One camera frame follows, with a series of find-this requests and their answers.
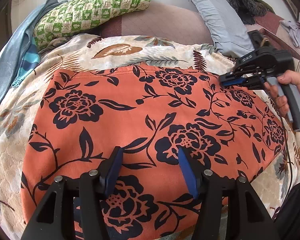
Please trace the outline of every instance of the green and white pillow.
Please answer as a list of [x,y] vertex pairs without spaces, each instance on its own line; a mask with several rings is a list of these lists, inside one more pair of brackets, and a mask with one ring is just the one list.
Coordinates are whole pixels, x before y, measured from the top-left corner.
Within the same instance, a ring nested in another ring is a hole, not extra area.
[[72,0],[41,18],[34,28],[39,50],[58,37],[73,36],[118,15],[148,8],[151,0]]

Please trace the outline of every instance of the beige floral blanket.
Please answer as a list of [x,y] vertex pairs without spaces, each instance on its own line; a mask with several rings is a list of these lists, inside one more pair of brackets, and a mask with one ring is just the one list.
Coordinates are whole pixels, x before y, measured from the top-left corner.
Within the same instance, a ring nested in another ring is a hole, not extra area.
[[[0,225],[10,239],[20,239],[25,228],[20,182],[23,158],[36,112],[43,104],[43,93],[59,68],[73,71],[104,70],[144,62],[148,65],[196,68],[224,74],[233,62],[208,44],[180,45],[148,36],[124,36],[102,39],[80,34],[47,53],[40,65],[18,88],[11,88],[0,105]],[[275,113],[263,91],[255,91]],[[289,158],[284,152],[252,183],[271,216],[275,216],[287,193],[300,174],[300,133],[293,133],[285,122]],[[170,235],[185,239],[193,229]]]

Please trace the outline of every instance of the gray handle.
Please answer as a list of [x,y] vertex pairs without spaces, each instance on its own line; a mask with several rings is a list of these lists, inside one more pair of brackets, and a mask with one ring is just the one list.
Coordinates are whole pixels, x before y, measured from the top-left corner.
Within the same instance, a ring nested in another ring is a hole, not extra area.
[[292,122],[292,127],[295,132],[300,132],[300,92],[297,86],[293,84],[279,84],[276,77],[267,78],[271,85],[277,85],[279,96],[285,95],[288,99],[290,111],[287,114],[289,122]]

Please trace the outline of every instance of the light blue pillow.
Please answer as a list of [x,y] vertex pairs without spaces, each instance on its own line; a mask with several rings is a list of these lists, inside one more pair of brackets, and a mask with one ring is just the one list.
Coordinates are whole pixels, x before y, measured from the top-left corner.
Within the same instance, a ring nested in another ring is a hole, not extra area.
[[254,50],[247,28],[227,0],[191,0],[210,30],[218,51],[242,57]]

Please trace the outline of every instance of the human hand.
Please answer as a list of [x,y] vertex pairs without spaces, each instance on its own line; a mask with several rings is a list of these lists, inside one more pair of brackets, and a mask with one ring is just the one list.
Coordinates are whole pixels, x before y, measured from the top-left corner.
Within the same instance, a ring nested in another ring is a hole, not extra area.
[[[284,85],[294,84],[298,87],[300,92],[300,73],[287,70],[283,75],[277,77],[278,82]],[[272,98],[275,98],[275,102],[277,107],[279,108],[279,112],[282,116],[285,116],[289,111],[288,100],[286,96],[278,96],[278,87],[276,85],[270,86],[269,83],[265,83],[265,87],[269,90]]]

